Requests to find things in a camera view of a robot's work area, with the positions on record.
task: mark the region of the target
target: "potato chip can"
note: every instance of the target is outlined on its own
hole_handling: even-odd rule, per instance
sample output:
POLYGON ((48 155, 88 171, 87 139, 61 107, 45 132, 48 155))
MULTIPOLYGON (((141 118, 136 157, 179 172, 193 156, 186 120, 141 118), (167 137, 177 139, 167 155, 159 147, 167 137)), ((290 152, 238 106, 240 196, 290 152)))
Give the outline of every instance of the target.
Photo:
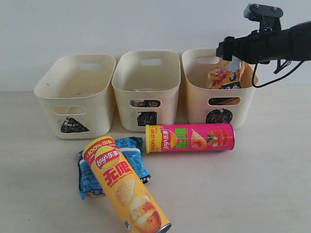
POLYGON ((171 223, 110 136, 83 151, 99 184, 129 233, 165 233, 171 223))
POLYGON ((147 153, 183 150, 233 150, 234 131, 229 123, 146 125, 147 153))

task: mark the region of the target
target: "basket handle hole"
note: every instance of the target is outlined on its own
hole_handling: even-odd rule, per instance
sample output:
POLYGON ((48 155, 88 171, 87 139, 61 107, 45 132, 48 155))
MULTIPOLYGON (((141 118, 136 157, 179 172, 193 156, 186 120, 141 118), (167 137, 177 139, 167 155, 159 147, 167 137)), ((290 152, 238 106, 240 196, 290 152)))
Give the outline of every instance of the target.
POLYGON ((143 66, 161 66, 163 64, 159 58, 145 58, 141 59, 140 62, 143 66))
POLYGON ((102 63, 81 63, 79 65, 81 70, 99 70, 103 69, 102 63))
POLYGON ((240 102, 241 102, 240 97, 217 97, 217 98, 210 98, 208 100, 208 104, 210 106, 237 105, 240 102))
POLYGON ((161 105, 159 100, 130 100, 133 108, 158 108, 161 105))
POLYGON ((197 57, 195 59, 196 63, 200 64, 217 64, 219 62, 219 58, 215 56, 202 56, 202 57, 197 57))
POLYGON ((86 113, 84 106, 54 106, 52 110, 56 115, 84 115, 86 113))

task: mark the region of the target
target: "white wall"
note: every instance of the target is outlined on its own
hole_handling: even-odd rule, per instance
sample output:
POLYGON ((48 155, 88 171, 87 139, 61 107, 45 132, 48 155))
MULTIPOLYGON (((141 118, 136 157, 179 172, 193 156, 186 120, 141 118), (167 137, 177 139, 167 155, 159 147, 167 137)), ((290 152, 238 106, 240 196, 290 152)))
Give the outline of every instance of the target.
MULTIPOLYGON (((2 0, 0 91, 32 91, 58 58, 121 55, 131 50, 217 47, 225 36, 249 34, 249 0, 2 0)), ((309 0, 258 0, 284 11, 283 28, 311 20, 309 0)), ((262 81, 275 66, 260 66, 262 81)), ((311 83, 304 64, 282 84, 311 83)))

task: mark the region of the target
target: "blue wrapper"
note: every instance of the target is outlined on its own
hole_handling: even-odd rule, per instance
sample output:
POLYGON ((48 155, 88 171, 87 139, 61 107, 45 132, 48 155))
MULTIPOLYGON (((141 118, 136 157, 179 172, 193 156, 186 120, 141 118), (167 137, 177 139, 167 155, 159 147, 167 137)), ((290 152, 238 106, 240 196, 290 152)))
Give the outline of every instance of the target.
MULTIPOLYGON (((132 166, 143 183, 147 183, 151 175, 142 164, 141 149, 143 140, 140 137, 127 137, 116 140, 116 145, 122 151, 126 160, 132 166)), ((86 196, 97 196, 104 194, 104 191, 94 176, 90 166, 82 158, 83 150, 78 153, 79 161, 79 192, 84 200, 86 196)))

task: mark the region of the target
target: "pink chip can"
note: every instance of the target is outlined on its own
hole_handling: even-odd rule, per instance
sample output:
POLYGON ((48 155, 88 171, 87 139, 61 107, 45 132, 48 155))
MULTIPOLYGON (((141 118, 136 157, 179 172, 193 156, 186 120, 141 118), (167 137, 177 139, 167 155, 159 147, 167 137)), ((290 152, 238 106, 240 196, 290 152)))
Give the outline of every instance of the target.
POLYGON ((146 125, 147 153, 183 150, 232 150, 234 143, 234 131, 229 123, 146 125))

